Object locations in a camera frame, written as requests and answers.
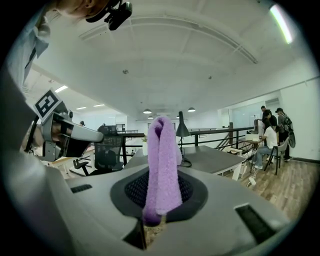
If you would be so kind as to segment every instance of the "purple cloth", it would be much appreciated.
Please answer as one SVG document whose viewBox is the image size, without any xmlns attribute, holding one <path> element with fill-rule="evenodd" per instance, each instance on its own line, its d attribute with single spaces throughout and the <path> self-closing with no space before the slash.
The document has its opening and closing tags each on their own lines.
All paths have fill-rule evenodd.
<svg viewBox="0 0 320 256">
<path fill-rule="evenodd" d="M 143 219 L 147 225 L 161 222 L 161 215 L 182 204 L 178 183 L 178 169 L 182 161 L 176 143 L 172 121 L 164 116 L 156 118 L 147 134 L 149 182 Z"/>
</svg>

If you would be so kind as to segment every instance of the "office chair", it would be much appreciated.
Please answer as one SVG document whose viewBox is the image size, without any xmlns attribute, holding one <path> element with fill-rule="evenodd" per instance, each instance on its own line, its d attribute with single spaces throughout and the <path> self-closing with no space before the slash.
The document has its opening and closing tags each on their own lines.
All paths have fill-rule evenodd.
<svg viewBox="0 0 320 256">
<path fill-rule="evenodd" d="M 74 168 L 82 168 L 85 176 L 117 172 L 124 165 L 123 162 L 120 162 L 120 152 L 124 138 L 118 135 L 117 127 L 115 125 L 102 125 L 98 128 L 98 132 L 101 132 L 104 138 L 102 142 L 94 143 L 94 167 L 96 170 L 89 174 L 86 168 L 88 161 L 80 163 L 79 161 L 73 161 Z"/>
<path fill-rule="evenodd" d="M 289 143 L 289 137 L 286 138 L 285 141 L 280 146 L 274 146 L 272 148 L 268 163 L 266 164 L 264 171 L 266 171 L 267 167 L 271 164 L 272 158 L 275 156 L 275 158 L 276 158 L 275 175 L 277 175 L 278 162 L 279 162 L 279 168 L 280 168 L 280 164 L 281 164 L 281 153 L 286 151 L 288 143 Z"/>
</svg>

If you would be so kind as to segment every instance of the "desk lamp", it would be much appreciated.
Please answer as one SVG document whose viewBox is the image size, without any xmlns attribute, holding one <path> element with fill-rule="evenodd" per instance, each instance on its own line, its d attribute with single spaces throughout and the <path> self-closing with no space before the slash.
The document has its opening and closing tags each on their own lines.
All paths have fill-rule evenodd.
<svg viewBox="0 0 320 256">
<path fill-rule="evenodd" d="M 184 114 L 182 113 L 182 111 L 179 112 L 179 126 L 178 126 L 178 129 L 176 130 L 175 135 L 177 137 L 181 138 L 180 139 L 180 152 L 182 155 L 182 162 L 181 162 L 180 166 L 191 167 L 192 163 L 187 158 L 185 158 L 185 151 L 183 151 L 183 148 L 182 148 L 182 143 L 184 141 L 184 137 L 190 136 L 190 132 L 188 131 L 188 129 L 185 125 L 185 122 L 184 122 Z"/>
</svg>

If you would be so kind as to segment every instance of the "black slot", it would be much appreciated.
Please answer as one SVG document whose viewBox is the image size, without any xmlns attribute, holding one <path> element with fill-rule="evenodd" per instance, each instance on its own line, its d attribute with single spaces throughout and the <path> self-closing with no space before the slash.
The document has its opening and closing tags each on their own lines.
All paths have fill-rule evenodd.
<svg viewBox="0 0 320 256">
<path fill-rule="evenodd" d="M 276 233 L 249 204 L 237 207 L 235 211 L 258 244 L 261 244 Z"/>
<path fill-rule="evenodd" d="M 84 185 L 80 185 L 80 186 L 75 186 L 71 188 L 72 193 L 78 193 L 84 190 L 88 190 L 91 189 L 92 186 L 89 184 L 84 184 Z"/>
</svg>

